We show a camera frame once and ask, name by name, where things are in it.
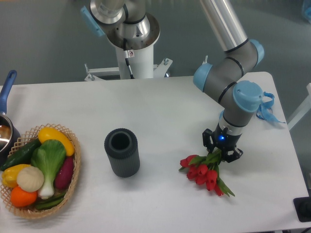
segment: saucepan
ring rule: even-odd
[[[11,120],[6,116],[7,99],[17,72],[11,70],[0,92],[0,166],[6,161],[14,143],[20,137],[19,132],[13,126]]]

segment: red tulip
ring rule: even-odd
[[[217,184],[215,185],[215,192],[218,196],[222,196],[224,194]]]
[[[187,177],[189,180],[194,179],[196,176],[198,175],[198,170],[196,167],[192,166],[190,167],[188,173],[187,173]]]
[[[180,165],[182,167],[191,167],[193,166],[193,164],[189,165],[191,159],[193,159],[194,157],[198,156],[197,154],[193,154],[193,155],[189,155],[186,159],[182,159],[180,160]]]
[[[207,181],[206,181],[206,189],[211,191],[215,188],[217,182],[217,171],[209,170],[206,173]]]
[[[197,177],[195,178],[195,182],[196,182],[196,184],[198,184],[198,185],[202,185],[202,184],[204,184],[206,181],[207,181],[207,177],[206,177],[206,176],[197,176]]]
[[[208,167],[206,164],[201,164],[199,167],[198,167],[198,175],[199,176],[204,176],[208,171]]]

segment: purple eggplant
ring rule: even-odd
[[[64,164],[60,168],[55,178],[55,188],[66,189],[71,182],[73,175],[73,156],[66,157]]]

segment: tulip bouquet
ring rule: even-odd
[[[197,185],[206,184],[207,190],[215,190],[218,196],[223,194],[235,196],[219,177],[218,165],[221,161],[220,149],[209,153],[207,156],[194,154],[180,161],[181,168],[179,171],[188,168],[187,177],[189,180],[194,180]]]

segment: green cucumber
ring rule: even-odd
[[[36,148],[40,147],[41,143],[39,139],[35,139],[31,142],[28,142],[17,150],[14,154],[9,156],[5,163],[0,167],[1,171],[6,170],[9,167],[19,165],[19,164],[30,164],[31,157]]]
[[[57,194],[55,196],[50,197],[49,199],[38,201],[38,202],[36,202],[36,204],[44,204],[44,203],[52,202],[54,200],[61,199],[65,196],[65,194],[66,194],[66,192],[61,193],[61,194]]]
[[[53,201],[47,201],[47,202],[42,202],[42,203],[36,203],[35,208],[36,210],[48,210],[51,209],[55,206],[57,206],[59,203],[63,201],[64,198],[61,199],[56,199]]]

